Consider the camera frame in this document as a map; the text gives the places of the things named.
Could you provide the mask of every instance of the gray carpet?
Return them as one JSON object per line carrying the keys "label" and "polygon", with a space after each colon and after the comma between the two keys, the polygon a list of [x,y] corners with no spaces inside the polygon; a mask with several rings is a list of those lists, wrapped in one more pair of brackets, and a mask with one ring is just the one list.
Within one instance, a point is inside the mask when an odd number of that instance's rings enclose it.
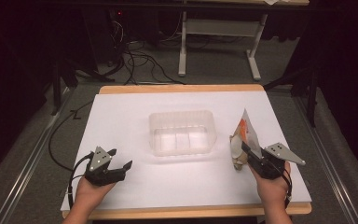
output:
{"label": "gray carpet", "polygon": [[[158,49],[142,47],[141,51],[153,55],[171,78],[187,84],[241,84],[255,83],[250,75],[250,68],[244,57],[244,45],[250,43],[243,39],[233,43],[214,41],[203,49],[197,49],[203,43],[190,42],[188,49],[186,77],[177,76],[179,47],[161,45]],[[142,44],[132,45],[133,52]],[[256,54],[262,80],[258,83],[266,84],[280,77],[296,46],[296,41],[280,43],[276,39],[262,41]],[[153,69],[152,63],[146,63],[135,68],[133,75],[137,83],[156,81],[164,76],[157,67]],[[115,85],[121,85],[128,77],[127,69],[121,69],[113,75],[117,80]],[[70,110],[78,109],[93,99],[102,85],[94,80],[79,79],[79,86],[71,90],[68,103],[62,110],[56,125],[59,124]],[[27,162],[37,140],[51,120],[52,111],[51,92],[47,93],[48,102],[34,115],[27,127],[23,130],[16,144],[10,150],[0,165],[0,208],[7,195],[15,184],[21,169]],[[320,156],[320,143],[315,142],[312,132],[321,137],[323,146],[327,148],[328,155],[343,186],[351,195],[355,210],[358,214],[358,163],[351,150],[342,137],[337,124],[332,118],[323,95],[318,92],[316,106],[316,129],[310,129],[303,119],[303,112],[299,102],[301,98],[292,98],[287,87],[270,91],[268,97],[274,108],[278,121],[290,148],[300,157],[305,158],[307,165],[299,167],[305,179],[312,198],[312,212],[309,215],[295,216],[295,223],[358,223],[347,219],[345,209],[337,199],[332,188],[329,175],[326,174],[323,158]],[[81,119],[68,119],[55,133],[52,139],[54,156],[64,165],[73,166],[77,148],[86,127],[91,106],[81,109],[77,116]],[[56,165],[48,154],[47,143],[44,144],[43,153],[29,180],[25,181],[26,188],[19,192],[20,198],[12,213],[7,216],[7,223],[60,223],[62,214],[60,207],[69,178],[69,172]]]}

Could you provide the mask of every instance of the electrical cord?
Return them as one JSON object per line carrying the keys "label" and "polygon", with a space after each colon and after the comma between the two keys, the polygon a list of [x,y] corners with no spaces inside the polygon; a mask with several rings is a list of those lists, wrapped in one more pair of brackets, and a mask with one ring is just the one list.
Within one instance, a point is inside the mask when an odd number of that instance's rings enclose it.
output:
{"label": "electrical cord", "polygon": [[154,76],[154,73],[153,73],[153,70],[154,70],[154,67],[157,66],[161,72],[162,72],[162,75],[165,76],[171,83],[175,83],[175,84],[182,84],[182,85],[185,85],[184,82],[181,82],[181,81],[178,81],[178,80],[175,80],[169,76],[167,76],[167,74],[165,73],[165,70],[164,68],[156,61],[156,59],[154,59],[152,56],[148,55],[148,54],[145,54],[141,51],[135,51],[135,53],[133,52],[124,52],[124,53],[127,53],[127,54],[130,54],[131,55],[131,60],[134,62],[134,58],[143,58],[143,59],[146,59],[146,62],[151,62],[153,64],[153,67],[152,67],[152,77],[158,81],[158,82],[162,82],[161,80],[158,80],[155,76]]}
{"label": "electrical cord", "polygon": [[[138,44],[138,43],[142,43],[141,47],[137,47],[136,49],[130,49],[130,45]],[[128,43],[128,49],[129,50],[139,50],[139,49],[143,49],[144,47],[145,47],[145,41],[133,40],[133,41]]]}
{"label": "electrical cord", "polygon": [[[193,38],[195,38],[195,39],[197,39],[197,36],[199,36],[199,35],[191,35]],[[210,41],[211,41],[211,39],[210,38],[201,38],[201,40],[202,41],[205,41],[205,43],[203,43],[201,46],[199,46],[199,47],[192,47],[192,46],[190,46],[189,44],[188,44],[188,41],[186,41],[186,47],[187,48],[190,48],[190,49],[203,49],[203,48],[205,48],[206,46],[208,46],[209,45],[209,43],[210,43]]]}
{"label": "electrical cord", "polygon": [[288,205],[288,204],[290,203],[290,201],[292,200],[292,188],[293,188],[292,177],[290,176],[289,172],[288,172],[286,169],[283,169],[283,172],[281,172],[281,171],[278,169],[278,167],[276,167],[276,166],[274,165],[274,163],[272,163],[271,161],[268,161],[268,160],[266,160],[266,161],[268,162],[269,165],[271,165],[275,170],[277,170],[277,171],[281,174],[281,177],[283,178],[283,180],[284,180],[284,181],[286,182],[286,184],[287,184],[288,190],[287,190],[287,192],[286,192],[286,199],[285,199],[285,201],[284,201],[284,207],[287,207],[287,205]]}
{"label": "electrical cord", "polygon": [[125,67],[130,72],[130,77],[127,79],[127,81],[124,82],[124,86],[126,86],[130,81],[132,81],[133,84],[137,85],[136,80],[133,78],[133,71],[135,70],[135,60],[133,59],[133,55],[132,55],[130,49],[128,48],[128,45],[127,45],[127,51],[128,51],[128,54],[130,54],[130,57],[132,60],[132,69],[130,70],[130,68],[124,63]]}
{"label": "electrical cord", "polygon": [[82,177],[82,176],[84,176],[84,175],[77,175],[77,176],[75,176],[74,178],[72,178],[72,180],[74,180],[74,179],[76,179],[76,178],[79,178],[79,177]]}
{"label": "electrical cord", "polygon": [[60,127],[61,127],[69,118],[71,118],[73,115],[76,116],[76,115],[77,115],[77,112],[78,112],[80,109],[86,107],[87,105],[91,104],[92,102],[93,102],[93,100],[87,102],[87,103],[84,104],[84,105],[82,105],[82,106],[79,107],[77,110],[71,110],[71,113],[70,113],[66,118],[64,118],[63,121],[61,121],[59,125],[57,125],[57,127],[54,129],[54,131],[52,132],[52,134],[51,134],[51,136],[50,136],[50,138],[49,138],[49,140],[48,140],[48,154],[50,155],[51,159],[52,159],[57,165],[59,165],[62,169],[65,169],[65,170],[70,171],[70,172],[73,171],[73,169],[71,169],[71,168],[69,168],[69,167],[63,165],[62,163],[60,163],[59,161],[57,161],[57,159],[55,159],[55,157],[54,157],[54,155],[53,155],[53,153],[52,153],[52,149],[51,149],[52,139],[53,139],[55,133],[60,129]]}
{"label": "electrical cord", "polygon": [[[98,79],[100,81],[103,82],[114,82],[115,80],[113,78],[108,78],[108,76],[113,75],[114,73],[118,72],[123,66],[124,66],[124,58],[122,56],[122,52],[125,50],[126,48],[126,43],[124,40],[124,29],[123,26],[117,22],[117,21],[112,21],[112,24],[114,24],[117,28],[115,29],[115,33],[110,35],[112,37],[112,42],[114,44],[113,50],[115,51],[115,57],[112,59],[112,61],[114,61],[114,63],[116,63],[116,66],[111,69],[110,71],[104,73],[104,74],[99,74],[97,71],[93,71],[92,69],[88,69],[85,66],[82,66],[81,64],[74,62],[73,60],[70,59],[66,59],[66,61],[74,68],[83,71],[84,73],[86,73],[86,76],[76,73],[76,75],[78,77],[82,77],[85,79]],[[116,41],[116,36],[118,34],[118,32],[120,32],[120,37],[119,40]]]}
{"label": "electrical cord", "polygon": [[182,12],[179,13],[179,21],[178,21],[178,23],[177,23],[177,25],[176,25],[176,29],[175,29],[175,31],[173,31],[172,35],[171,35],[170,37],[166,38],[166,39],[160,40],[159,42],[160,42],[160,43],[163,43],[163,42],[165,42],[165,41],[170,41],[170,40],[173,40],[173,39],[176,39],[176,38],[182,36],[182,35],[177,35],[177,36],[175,36],[176,33],[177,33],[178,30],[179,30],[181,21],[182,21]]}
{"label": "electrical cord", "polygon": [[94,156],[93,152],[90,152],[89,155],[83,157],[82,159],[80,159],[80,161],[78,161],[75,165],[74,170],[71,173],[71,176],[69,177],[69,185],[68,185],[68,203],[69,203],[69,208],[71,209],[72,206],[74,205],[74,195],[73,195],[73,187],[72,187],[72,181],[74,180],[74,175],[75,175],[75,171],[77,169],[77,167],[85,160],[91,160],[92,157]]}

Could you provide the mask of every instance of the table leg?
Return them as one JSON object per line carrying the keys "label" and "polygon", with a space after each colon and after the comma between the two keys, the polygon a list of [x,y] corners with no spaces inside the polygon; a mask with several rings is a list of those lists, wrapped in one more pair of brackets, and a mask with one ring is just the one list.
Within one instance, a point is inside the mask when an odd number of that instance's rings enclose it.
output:
{"label": "table leg", "polygon": [[261,17],[260,23],[255,32],[255,39],[253,48],[251,50],[246,50],[246,55],[248,58],[249,65],[251,67],[252,76],[254,80],[259,81],[261,79],[260,73],[255,62],[255,51],[257,50],[258,43],[260,42],[261,35],[263,34],[264,26],[266,25],[267,14],[263,14]]}
{"label": "table leg", "polygon": [[186,75],[186,21],[187,13],[184,11],[182,15],[182,47],[179,56],[179,77]]}

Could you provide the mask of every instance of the plastic container lid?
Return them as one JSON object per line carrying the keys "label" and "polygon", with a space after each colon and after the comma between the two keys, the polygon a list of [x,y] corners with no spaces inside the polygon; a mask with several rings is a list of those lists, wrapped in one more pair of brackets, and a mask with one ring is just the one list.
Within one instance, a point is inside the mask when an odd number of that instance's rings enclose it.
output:
{"label": "plastic container lid", "polygon": [[151,114],[149,128],[156,156],[208,153],[216,141],[213,114],[208,110]]}

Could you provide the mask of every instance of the hand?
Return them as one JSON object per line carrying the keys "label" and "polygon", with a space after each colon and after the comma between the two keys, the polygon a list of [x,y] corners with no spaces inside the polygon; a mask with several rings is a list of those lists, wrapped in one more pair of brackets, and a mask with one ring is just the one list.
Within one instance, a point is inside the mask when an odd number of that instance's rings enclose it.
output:
{"label": "hand", "polygon": [[[253,175],[255,176],[258,196],[261,199],[261,202],[264,207],[264,212],[266,214],[266,223],[292,223],[292,220],[287,215],[284,206],[286,193],[289,188],[287,186],[287,183],[281,177],[278,177],[273,180],[265,179],[261,177],[251,166],[249,167]],[[286,171],[290,174],[289,162],[286,162],[284,164],[284,167]]]}
{"label": "hand", "polygon": [[94,186],[85,177],[77,184],[75,203],[63,223],[86,223],[90,213],[101,203],[116,183]]}

